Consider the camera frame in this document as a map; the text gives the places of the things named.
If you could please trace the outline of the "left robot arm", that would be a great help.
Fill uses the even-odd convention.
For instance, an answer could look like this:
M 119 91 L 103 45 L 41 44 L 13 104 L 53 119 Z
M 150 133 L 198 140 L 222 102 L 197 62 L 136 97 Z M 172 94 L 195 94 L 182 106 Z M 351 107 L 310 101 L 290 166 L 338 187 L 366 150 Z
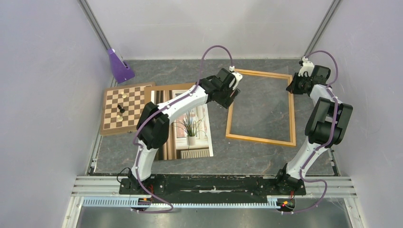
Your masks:
M 191 109 L 211 101 L 229 108 L 240 92 L 237 86 L 242 78 L 233 66 L 229 70 L 222 68 L 217 75 L 200 79 L 178 97 L 159 104 L 147 103 L 133 141 L 138 149 L 135 162 L 127 178 L 122 180 L 122 189 L 134 190 L 138 194 L 147 192 L 154 157 L 167 142 L 170 125 Z

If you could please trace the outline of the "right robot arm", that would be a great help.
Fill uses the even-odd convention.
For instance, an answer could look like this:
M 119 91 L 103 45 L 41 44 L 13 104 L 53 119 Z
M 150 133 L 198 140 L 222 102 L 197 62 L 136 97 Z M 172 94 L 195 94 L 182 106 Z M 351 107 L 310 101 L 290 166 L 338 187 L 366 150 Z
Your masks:
M 314 109 L 306 124 L 306 139 L 296 156 L 279 170 L 274 186 L 281 194 L 296 193 L 303 189 L 305 176 L 316 159 L 340 144 L 349 124 L 353 107 L 341 102 L 326 82 L 331 70 L 328 67 L 302 63 L 286 90 L 291 94 L 307 94 Z

